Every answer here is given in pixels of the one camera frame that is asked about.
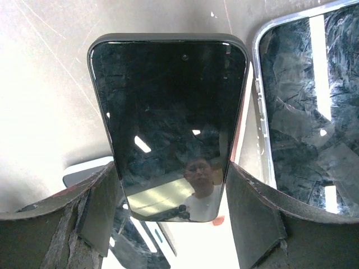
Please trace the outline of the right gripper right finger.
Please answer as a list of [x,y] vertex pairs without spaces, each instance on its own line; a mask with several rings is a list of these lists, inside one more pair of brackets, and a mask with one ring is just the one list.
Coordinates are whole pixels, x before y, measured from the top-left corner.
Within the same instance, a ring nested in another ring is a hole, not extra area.
[[241,268],[358,268],[358,219],[296,200],[228,165],[226,192]]

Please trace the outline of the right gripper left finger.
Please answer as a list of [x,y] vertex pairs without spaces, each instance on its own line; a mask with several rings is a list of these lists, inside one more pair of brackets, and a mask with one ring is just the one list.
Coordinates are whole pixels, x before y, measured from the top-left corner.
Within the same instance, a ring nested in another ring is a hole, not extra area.
[[101,268],[119,192],[110,162],[72,187],[1,213],[1,268]]

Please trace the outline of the black phone case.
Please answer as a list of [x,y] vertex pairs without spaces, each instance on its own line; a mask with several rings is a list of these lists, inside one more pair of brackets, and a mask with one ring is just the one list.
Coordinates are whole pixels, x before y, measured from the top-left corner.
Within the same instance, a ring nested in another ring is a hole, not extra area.
[[217,218],[249,58],[229,34],[105,34],[88,68],[127,207],[142,221]]

